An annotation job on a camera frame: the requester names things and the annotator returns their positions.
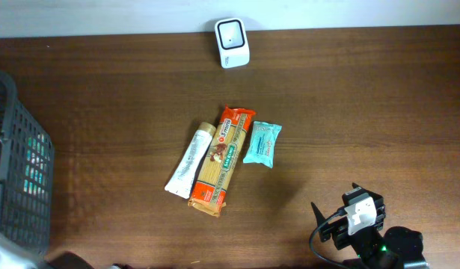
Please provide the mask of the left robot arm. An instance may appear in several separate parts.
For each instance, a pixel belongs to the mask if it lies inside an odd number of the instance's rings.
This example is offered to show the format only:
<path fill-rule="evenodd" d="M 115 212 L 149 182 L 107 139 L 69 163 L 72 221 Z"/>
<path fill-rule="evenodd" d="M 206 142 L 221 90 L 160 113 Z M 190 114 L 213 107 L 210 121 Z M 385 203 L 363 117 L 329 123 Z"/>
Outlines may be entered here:
<path fill-rule="evenodd" d="M 31 253 L 0 234 L 0 269 L 93 269 L 80 256 L 64 252 L 59 256 L 45 260 Z"/>

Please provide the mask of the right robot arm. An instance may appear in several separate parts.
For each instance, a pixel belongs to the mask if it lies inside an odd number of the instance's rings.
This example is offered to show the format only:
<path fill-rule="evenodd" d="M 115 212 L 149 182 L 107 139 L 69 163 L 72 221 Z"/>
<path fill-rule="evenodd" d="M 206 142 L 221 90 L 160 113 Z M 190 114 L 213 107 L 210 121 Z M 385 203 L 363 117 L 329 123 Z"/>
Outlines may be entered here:
<path fill-rule="evenodd" d="M 423 235 L 404 226 L 393 226 L 380 234 L 386 218 L 384 197 L 354 183 L 342 195 L 343 206 L 324 217 L 315 203 L 311 204 L 316 228 L 309 237 L 311 252 L 328 264 L 345 269 L 408 269 L 428 268 L 423 256 Z M 342 262 L 324 257 L 314 247 L 314 239 L 332 240 L 337 250 L 350 246 L 355 259 Z"/>

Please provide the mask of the white tube with beige cap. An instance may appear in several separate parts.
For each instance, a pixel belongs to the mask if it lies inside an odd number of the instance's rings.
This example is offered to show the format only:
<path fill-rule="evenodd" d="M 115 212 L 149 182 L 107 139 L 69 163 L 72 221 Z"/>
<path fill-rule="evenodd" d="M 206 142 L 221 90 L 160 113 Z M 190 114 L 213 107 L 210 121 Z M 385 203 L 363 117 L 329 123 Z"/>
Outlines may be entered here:
<path fill-rule="evenodd" d="M 174 174 L 165 186 L 165 190 L 184 199 L 188 199 L 201 159 L 215 134 L 216 127 L 202 122 L 194 133 L 188 148 L 185 151 Z"/>

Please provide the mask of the mint green wet wipes pack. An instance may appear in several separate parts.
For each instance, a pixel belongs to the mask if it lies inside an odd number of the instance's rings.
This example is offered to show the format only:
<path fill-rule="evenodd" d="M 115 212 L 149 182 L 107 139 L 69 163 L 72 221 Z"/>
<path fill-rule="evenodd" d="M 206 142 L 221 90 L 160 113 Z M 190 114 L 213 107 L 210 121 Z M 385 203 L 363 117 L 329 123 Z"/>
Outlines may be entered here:
<path fill-rule="evenodd" d="M 263 164 L 269 168 L 274 165 L 275 143 L 282 126 L 254 121 L 248 151 L 243 158 L 244 164 Z"/>

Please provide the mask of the red spaghetti packet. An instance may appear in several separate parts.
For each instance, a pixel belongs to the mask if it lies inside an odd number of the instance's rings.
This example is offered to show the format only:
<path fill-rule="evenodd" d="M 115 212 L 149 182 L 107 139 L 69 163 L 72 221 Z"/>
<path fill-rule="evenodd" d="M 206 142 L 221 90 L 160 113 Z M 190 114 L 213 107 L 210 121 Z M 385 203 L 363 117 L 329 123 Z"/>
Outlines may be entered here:
<path fill-rule="evenodd" d="M 245 138 L 256 112 L 246 108 L 223 110 L 188 204 L 213 217 L 226 206 L 225 197 Z"/>

